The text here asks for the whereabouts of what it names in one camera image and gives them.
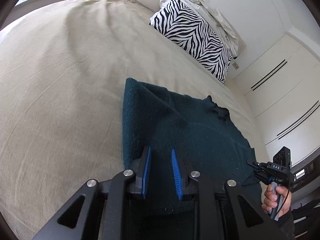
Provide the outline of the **black jacket sleeve forearm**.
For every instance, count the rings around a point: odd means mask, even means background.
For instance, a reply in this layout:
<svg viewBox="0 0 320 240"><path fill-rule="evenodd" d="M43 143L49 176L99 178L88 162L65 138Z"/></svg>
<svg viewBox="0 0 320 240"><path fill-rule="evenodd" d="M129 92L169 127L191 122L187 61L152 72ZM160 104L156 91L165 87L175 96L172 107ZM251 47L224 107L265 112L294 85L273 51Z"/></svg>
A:
<svg viewBox="0 0 320 240"><path fill-rule="evenodd" d="M287 239L320 239L319 199L289 211L279 219L279 225Z"/></svg>

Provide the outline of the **person's right hand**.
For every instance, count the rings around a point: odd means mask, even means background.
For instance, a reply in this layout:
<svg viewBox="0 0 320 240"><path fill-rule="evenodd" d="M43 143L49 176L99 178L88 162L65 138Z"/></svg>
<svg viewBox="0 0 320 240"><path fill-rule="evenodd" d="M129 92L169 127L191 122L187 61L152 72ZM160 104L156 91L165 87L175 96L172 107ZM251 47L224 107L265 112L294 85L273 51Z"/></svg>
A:
<svg viewBox="0 0 320 240"><path fill-rule="evenodd" d="M287 189L284 186L276 186L275 191L284 198L287 197L286 201L283 202L283 207L279 211L279 217L281 217L290 211L292 193L289 191L289 189ZM278 207L278 196L276 193L273 192L273 186L271 184L267 186L264 196L265 199L261 207L266 213Z"/></svg>

